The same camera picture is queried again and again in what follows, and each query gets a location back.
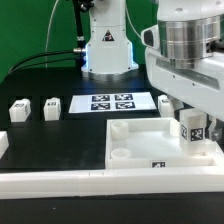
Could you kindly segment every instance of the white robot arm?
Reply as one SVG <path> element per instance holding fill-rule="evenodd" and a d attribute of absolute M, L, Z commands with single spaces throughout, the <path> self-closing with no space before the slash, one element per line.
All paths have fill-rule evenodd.
<path fill-rule="evenodd" d="M 157 29 L 142 32 L 148 78 L 216 118 L 216 140 L 214 130 L 224 121 L 224 55 L 217 53 L 223 49 L 224 0 L 159 0 L 157 18 Z"/>

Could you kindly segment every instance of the metal cylinder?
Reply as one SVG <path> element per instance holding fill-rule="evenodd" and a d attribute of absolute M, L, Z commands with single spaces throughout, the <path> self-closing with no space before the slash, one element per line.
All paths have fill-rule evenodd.
<path fill-rule="evenodd" d="M 193 68 L 194 60 L 209 57 L 208 43 L 224 37 L 224 15 L 183 22 L 158 21 L 161 54 L 177 68 Z"/>

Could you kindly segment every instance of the green background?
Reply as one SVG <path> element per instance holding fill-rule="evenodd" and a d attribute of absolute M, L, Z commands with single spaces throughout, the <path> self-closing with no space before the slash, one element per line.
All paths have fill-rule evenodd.
<path fill-rule="evenodd" d="M 45 51 L 47 29 L 56 0 L 1 0 L 0 3 L 0 82 L 18 61 Z M 127 0 L 132 23 L 138 33 L 156 23 L 156 5 L 150 0 Z M 82 14 L 84 35 L 89 40 L 89 16 Z M 134 59 L 143 64 L 144 49 L 127 21 L 127 36 L 134 46 Z M 77 46 L 71 0 L 60 0 L 52 24 L 48 51 Z M 51 66 L 74 66 L 61 62 Z"/>

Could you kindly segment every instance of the black tabletop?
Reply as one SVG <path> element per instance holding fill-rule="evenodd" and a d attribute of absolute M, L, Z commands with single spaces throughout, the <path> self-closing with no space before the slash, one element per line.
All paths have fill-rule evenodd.
<path fill-rule="evenodd" d="M 107 119 L 158 117 L 155 111 L 69 114 L 73 95 L 160 91 L 150 85 L 145 66 L 119 82 L 81 77 L 77 68 L 27 69 L 0 85 L 0 131 L 10 146 L 0 172 L 34 172 L 105 168 Z M 44 121 L 46 99 L 60 98 L 59 121 Z M 16 99 L 31 101 L 31 116 L 11 123 L 8 109 Z M 29 200 L 0 200 L 5 223 L 223 223 L 224 193 L 148 194 Z"/>

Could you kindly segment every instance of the printed marker sheet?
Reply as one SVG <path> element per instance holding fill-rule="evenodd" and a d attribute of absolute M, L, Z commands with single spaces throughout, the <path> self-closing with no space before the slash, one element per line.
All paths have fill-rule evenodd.
<path fill-rule="evenodd" d="M 69 113 L 155 110 L 149 92 L 73 96 Z"/>

